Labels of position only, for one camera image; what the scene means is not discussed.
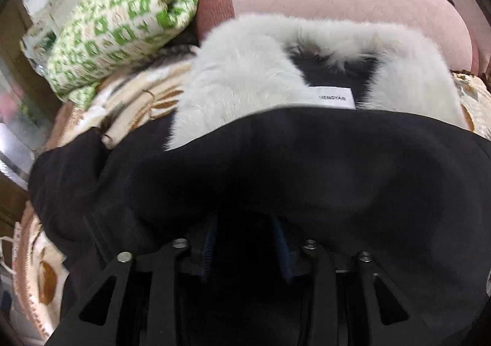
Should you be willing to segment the black coat with fur collar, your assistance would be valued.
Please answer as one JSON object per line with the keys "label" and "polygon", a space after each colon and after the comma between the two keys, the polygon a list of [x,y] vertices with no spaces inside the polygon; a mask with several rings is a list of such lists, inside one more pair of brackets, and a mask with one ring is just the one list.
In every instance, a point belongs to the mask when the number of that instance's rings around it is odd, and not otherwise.
{"label": "black coat with fur collar", "polygon": [[44,152],[50,345],[487,345],[490,139],[433,42],[243,15],[169,114]]}

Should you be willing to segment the leaf pattern beige blanket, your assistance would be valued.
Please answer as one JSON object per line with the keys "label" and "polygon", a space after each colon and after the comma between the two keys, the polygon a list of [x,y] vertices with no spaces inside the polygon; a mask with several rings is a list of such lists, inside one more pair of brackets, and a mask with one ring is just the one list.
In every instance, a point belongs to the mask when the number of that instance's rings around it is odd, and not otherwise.
{"label": "leaf pattern beige blanket", "polygon": [[173,150],[189,62],[116,76],[66,106],[29,176],[14,289],[45,342],[122,252],[212,231],[203,274],[176,281],[176,345],[298,345],[289,244],[368,251],[436,345],[490,342],[490,93],[453,72],[466,128],[354,107],[361,64],[316,81],[322,107],[284,107]]}

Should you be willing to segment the glass panel door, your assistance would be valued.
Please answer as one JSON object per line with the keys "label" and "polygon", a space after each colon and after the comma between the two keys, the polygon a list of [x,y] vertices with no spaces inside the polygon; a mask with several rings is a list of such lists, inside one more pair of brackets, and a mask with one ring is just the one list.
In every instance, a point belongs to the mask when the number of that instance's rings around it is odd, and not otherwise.
{"label": "glass panel door", "polygon": [[52,128],[53,120],[27,96],[7,64],[1,62],[1,173],[24,190]]}

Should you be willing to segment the green patterned folded quilt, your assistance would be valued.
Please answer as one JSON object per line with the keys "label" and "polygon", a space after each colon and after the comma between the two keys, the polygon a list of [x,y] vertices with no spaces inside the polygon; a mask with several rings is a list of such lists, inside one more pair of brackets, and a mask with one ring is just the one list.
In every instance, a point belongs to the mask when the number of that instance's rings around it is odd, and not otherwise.
{"label": "green patterned folded quilt", "polygon": [[44,77],[62,102],[87,109],[101,82],[182,33],[199,0],[79,0],[56,33]]}

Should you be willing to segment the green printed plastic bag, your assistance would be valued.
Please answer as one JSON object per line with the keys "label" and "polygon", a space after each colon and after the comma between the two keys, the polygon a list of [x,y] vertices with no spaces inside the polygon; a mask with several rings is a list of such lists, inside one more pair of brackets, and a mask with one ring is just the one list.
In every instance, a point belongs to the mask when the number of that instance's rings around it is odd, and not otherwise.
{"label": "green printed plastic bag", "polygon": [[49,22],[36,22],[22,36],[20,47],[33,70],[40,76],[47,76],[48,59],[56,33]]}

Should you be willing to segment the pink brown quilted sofa cover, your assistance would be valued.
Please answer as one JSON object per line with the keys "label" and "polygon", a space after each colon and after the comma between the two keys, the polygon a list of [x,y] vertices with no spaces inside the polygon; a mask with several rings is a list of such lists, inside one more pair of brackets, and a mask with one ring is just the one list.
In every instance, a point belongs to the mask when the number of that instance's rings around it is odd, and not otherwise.
{"label": "pink brown quilted sofa cover", "polygon": [[490,75],[490,24],[476,0],[453,0],[470,32],[473,62],[471,72]]}

